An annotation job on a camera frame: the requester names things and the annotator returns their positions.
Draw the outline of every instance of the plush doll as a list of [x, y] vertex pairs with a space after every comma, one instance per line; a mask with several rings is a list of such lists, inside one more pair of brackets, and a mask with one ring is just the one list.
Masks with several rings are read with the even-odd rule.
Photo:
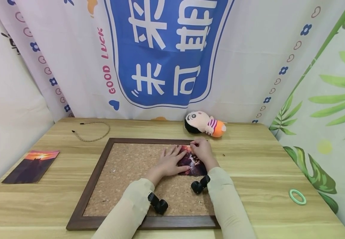
[[214, 119], [203, 111], [193, 111], [184, 118], [184, 127], [189, 133], [206, 133], [221, 137], [226, 131], [225, 123]]

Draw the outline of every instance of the cork surface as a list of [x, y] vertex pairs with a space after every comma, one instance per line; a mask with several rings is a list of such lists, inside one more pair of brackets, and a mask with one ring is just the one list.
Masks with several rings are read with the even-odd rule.
[[[166, 144], [115, 143], [110, 151], [99, 180], [94, 188], [84, 216], [107, 216], [122, 197], [127, 186], [140, 179], [155, 165]], [[169, 205], [164, 216], [206, 216], [215, 215], [205, 189], [200, 195], [191, 190], [193, 181], [201, 177], [172, 176], [163, 178], [155, 189], [159, 199]], [[150, 207], [148, 216], [157, 216]]]

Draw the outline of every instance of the green ring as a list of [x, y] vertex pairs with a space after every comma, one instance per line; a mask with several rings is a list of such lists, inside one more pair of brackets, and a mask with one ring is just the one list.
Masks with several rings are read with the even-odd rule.
[[[301, 197], [301, 199], [302, 199], [303, 201], [298, 201], [298, 200], [293, 196], [292, 193], [296, 193], [298, 196]], [[290, 190], [290, 198], [292, 199], [292, 201], [294, 201], [294, 202], [295, 202], [296, 204], [298, 204], [298, 205], [305, 205], [305, 204], [307, 203], [307, 200], [306, 200], [306, 198], [304, 197], [304, 195], [303, 195], [300, 191], [298, 191], [298, 190], [296, 190], [296, 189], [291, 189], [291, 190]]]

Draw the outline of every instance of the hand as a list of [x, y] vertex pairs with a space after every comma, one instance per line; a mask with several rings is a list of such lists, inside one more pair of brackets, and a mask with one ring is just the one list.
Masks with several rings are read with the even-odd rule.
[[212, 168], [219, 167], [218, 161], [212, 154], [211, 144], [203, 137], [197, 138], [190, 143], [192, 151], [206, 166], [207, 172]]
[[163, 149], [157, 165], [149, 169], [145, 178], [157, 186], [164, 176], [173, 176], [190, 169], [190, 166], [178, 167], [176, 165], [187, 153], [186, 151], [179, 153], [181, 148], [181, 145], [173, 145], [169, 149]]

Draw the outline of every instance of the beige sleeve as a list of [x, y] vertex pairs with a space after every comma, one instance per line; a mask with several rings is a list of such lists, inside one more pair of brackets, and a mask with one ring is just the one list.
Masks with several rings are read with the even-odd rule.
[[220, 224], [223, 239], [255, 239], [255, 232], [230, 176], [216, 167], [208, 172], [208, 193]]
[[92, 239], [131, 239], [147, 214], [147, 196], [154, 190], [154, 184], [147, 179], [130, 183]]

